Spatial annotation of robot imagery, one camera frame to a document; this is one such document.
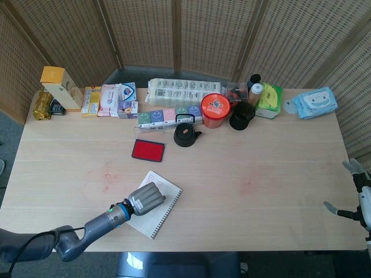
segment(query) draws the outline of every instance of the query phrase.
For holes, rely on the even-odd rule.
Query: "red ink pad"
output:
[[[165,144],[146,140],[135,140],[132,158],[161,162]]]

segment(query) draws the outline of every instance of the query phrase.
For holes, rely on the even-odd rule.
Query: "black teapot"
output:
[[[177,125],[175,132],[174,132],[174,141],[177,145],[181,147],[189,147],[194,144],[198,136],[202,134],[201,131],[195,131],[194,123],[195,123],[195,116],[193,114],[177,114],[175,116],[175,122],[177,123],[178,116],[192,116],[193,117],[193,124],[192,123],[181,123]]]

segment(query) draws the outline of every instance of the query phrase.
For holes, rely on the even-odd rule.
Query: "table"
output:
[[[305,90],[286,89],[284,99]],[[141,111],[146,89],[138,90]],[[0,209],[1,228],[37,233],[79,227],[135,190],[149,170],[183,188],[155,240],[123,225],[87,251],[354,250],[365,248],[358,222],[322,204],[358,204],[334,113],[300,120],[285,111],[255,117],[244,131],[225,121],[189,148],[169,131],[162,163],[131,158],[137,120],[36,121],[29,114]]]

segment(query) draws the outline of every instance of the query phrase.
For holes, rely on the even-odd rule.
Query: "bottle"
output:
[[[248,80],[248,92],[255,83],[260,83],[261,77],[259,74],[253,74]]]
[[[260,95],[263,92],[263,86],[259,83],[255,83],[250,90],[248,103],[252,106],[256,106],[259,102]]]

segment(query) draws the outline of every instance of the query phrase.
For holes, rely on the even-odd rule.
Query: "pink box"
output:
[[[169,108],[163,110],[163,121],[171,121],[173,120],[175,122],[175,109]]]

